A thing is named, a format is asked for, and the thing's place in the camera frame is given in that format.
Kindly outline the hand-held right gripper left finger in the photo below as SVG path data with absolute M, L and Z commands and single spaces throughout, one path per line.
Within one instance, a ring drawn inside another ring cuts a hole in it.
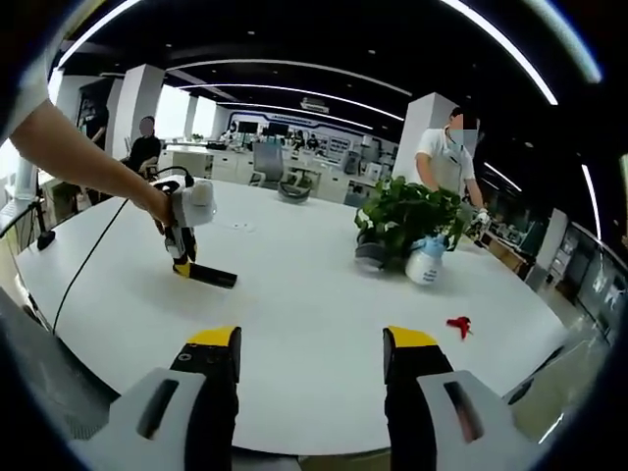
M 89 470 L 230 470 L 238 414 L 241 329 L 188 339 L 118 397 L 107 424 L 71 443 Z

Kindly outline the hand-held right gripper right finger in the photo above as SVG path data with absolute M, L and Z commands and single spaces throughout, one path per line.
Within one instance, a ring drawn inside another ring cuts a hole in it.
M 515 426 L 501 396 L 452 368 L 421 331 L 383 329 L 392 470 L 530 470 L 544 448 Z

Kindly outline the person's left hand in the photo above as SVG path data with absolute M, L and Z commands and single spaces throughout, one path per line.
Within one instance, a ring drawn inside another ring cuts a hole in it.
M 152 188 L 149 190 L 145 207 L 152 216 L 157 231 L 163 236 L 165 234 L 165 230 L 171 227 L 174 223 L 174 214 L 170 196 L 160 189 Z

